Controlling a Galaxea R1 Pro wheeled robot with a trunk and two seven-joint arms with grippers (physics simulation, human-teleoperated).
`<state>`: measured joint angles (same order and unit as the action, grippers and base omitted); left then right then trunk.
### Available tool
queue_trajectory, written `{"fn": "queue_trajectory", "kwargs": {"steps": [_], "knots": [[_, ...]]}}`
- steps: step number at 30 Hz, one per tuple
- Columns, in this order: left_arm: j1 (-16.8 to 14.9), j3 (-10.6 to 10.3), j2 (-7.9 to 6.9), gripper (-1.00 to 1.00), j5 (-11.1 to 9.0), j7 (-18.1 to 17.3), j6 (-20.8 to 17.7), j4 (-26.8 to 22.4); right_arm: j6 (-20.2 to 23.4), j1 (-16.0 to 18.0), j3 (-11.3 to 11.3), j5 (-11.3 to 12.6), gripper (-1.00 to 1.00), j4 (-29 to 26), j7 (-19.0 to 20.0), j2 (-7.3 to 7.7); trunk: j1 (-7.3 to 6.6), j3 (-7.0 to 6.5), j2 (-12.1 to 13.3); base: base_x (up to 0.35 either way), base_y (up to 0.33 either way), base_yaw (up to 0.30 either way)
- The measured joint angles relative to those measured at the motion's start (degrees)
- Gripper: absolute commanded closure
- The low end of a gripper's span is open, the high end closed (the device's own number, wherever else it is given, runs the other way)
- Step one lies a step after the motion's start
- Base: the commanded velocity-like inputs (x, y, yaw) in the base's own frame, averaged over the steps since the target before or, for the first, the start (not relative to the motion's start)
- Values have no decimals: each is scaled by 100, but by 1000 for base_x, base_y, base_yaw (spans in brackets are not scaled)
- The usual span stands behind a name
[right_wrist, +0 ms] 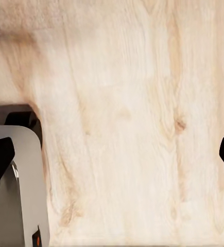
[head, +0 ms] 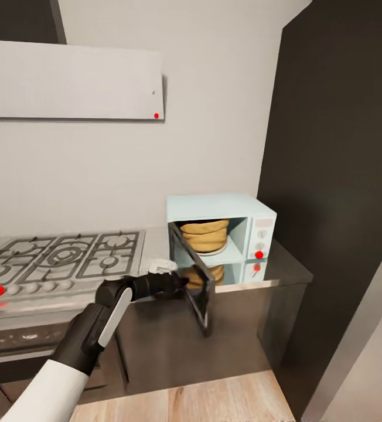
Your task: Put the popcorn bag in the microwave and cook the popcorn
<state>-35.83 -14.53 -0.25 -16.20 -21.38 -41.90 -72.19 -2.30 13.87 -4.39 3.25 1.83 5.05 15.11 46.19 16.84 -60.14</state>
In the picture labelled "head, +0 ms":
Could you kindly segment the microwave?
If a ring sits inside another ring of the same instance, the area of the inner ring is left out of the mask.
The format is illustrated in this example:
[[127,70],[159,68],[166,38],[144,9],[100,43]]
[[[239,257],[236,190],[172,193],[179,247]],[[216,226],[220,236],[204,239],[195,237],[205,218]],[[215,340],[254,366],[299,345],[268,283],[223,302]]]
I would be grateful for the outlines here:
[[[191,278],[181,288],[204,338],[212,337],[216,278],[204,263],[268,257],[277,214],[249,193],[167,196],[169,259],[176,278]],[[229,219],[227,243],[196,252],[178,229],[179,221]]]

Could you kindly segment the popcorn bag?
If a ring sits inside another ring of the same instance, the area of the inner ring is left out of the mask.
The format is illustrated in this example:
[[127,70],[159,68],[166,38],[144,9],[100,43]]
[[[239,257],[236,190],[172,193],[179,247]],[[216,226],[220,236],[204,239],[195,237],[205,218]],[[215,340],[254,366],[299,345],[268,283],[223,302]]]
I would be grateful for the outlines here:
[[178,229],[196,252],[221,249],[227,243],[229,219],[179,221]]

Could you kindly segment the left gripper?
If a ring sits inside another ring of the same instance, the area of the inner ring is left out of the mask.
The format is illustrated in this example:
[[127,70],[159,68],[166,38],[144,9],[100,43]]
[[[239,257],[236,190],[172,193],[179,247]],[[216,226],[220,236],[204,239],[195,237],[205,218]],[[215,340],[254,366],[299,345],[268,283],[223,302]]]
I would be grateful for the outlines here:
[[143,277],[148,283],[147,297],[158,294],[159,292],[165,292],[170,295],[176,289],[181,289],[191,281],[191,278],[176,278],[174,274],[167,271],[163,274],[148,272],[148,274],[143,275]]

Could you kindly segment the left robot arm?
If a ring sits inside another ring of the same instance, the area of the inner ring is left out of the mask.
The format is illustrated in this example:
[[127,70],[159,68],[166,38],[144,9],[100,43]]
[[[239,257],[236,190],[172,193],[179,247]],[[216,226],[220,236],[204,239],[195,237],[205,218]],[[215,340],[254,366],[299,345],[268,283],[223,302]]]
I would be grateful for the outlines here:
[[155,258],[147,275],[105,278],[95,303],[71,320],[63,340],[0,422],[70,422],[99,354],[129,303],[184,287],[191,278],[168,272],[178,268],[174,261]]

